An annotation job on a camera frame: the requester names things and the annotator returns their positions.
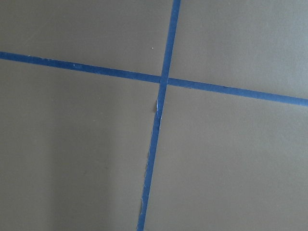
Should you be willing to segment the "blue tape strip crosswise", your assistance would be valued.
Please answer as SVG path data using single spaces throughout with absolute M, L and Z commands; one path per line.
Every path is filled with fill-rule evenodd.
M 22 63 L 29 63 L 29 64 L 36 64 L 36 65 L 43 65 L 49 67 L 55 67 L 60 69 L 68 69 L 80 72 L 87 72 L 92 74 L 98 75 L 106 75 L 112 77 L 120 77 L 120 78 L 127 78 L 133 80 L 140 80 L 145 82 L 152 82 L 152 83 L 159 83 L 160 77 L 150 74 L 143 74 L 137 72 L 130 72 L 106 67 L 99 67 L 87 64 L 79 64 L 74 62 L 67 62 L 67 61 L 60 61 L 48 58 L 40 58 L 30 55 L 22 55 L 22 54 L 15 54 L 10 52 L 1 52 L 0 58 L 9 61 L 15 62 L 22 62 Z M 266 93 L 254 90 L 246 90 L 246 89 L 239 89 L 233 87 L 225 87 L 221 85 L 215 84 L 208 84 L 202 82 L 194 82 L 184 79 L 177 79 L 177 78 L 170 78 L 168 80 L 168 84 L 171 86 L 176 87 L 183 87 L 183 88 L 190 88 L 196 90 L 204 90 L 204 91 L 212 91 L 216 93 L 223 93 L 229 95 L 236 95 L 242 96 L 247 98 L 254 98 L 259 100 L 267 100 L 273 102 L 280 102 L 280 103 L 287 103 L 287 104 L 294 104 L 307 107 L 308 100 L 298 97 L 291 97 L 273 93 Z

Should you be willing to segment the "blue tape strip lengthwise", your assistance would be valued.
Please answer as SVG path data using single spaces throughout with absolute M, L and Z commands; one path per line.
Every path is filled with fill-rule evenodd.
M 180 0 L 174 0 L 172 3 L 172 8 L 171 8 L 166 48 L 165 48 L 163 66 L 162 66 L 160 82 L 159 82 L 159 91 L 157 95 L 156 113 L 154 116 L 151 142 L 150 142 L 150 147 L 149 147 L 147 166 L 146 166 L 144 184 L 143 184 L 143 191 L 142 191 L 142 196 L 141 196 L 141 210 L 140 210 L 140 214 L 138 217 L 138 223 L 136 227 L 137 231 L 144 230 L 144 225 L 145 225 L 145 220 L 146 220 L 146 213 L 147 213 L 147 207 L 148 207 L 150 190 L 151 190 L 151 182 L 152 182 L 152 176 L 153 176 L 153 171 L 154 171 L 156 149 L 157 149 L 157 144 L 158 144 L 161 119 L 162 119 L 166 90 L 167 90 L 168 79 L 169 79 L 174 40 L 176 36 L 177 23 L 178 23 L 178 18 L 179 18 L 180 4 L 181 4 Z

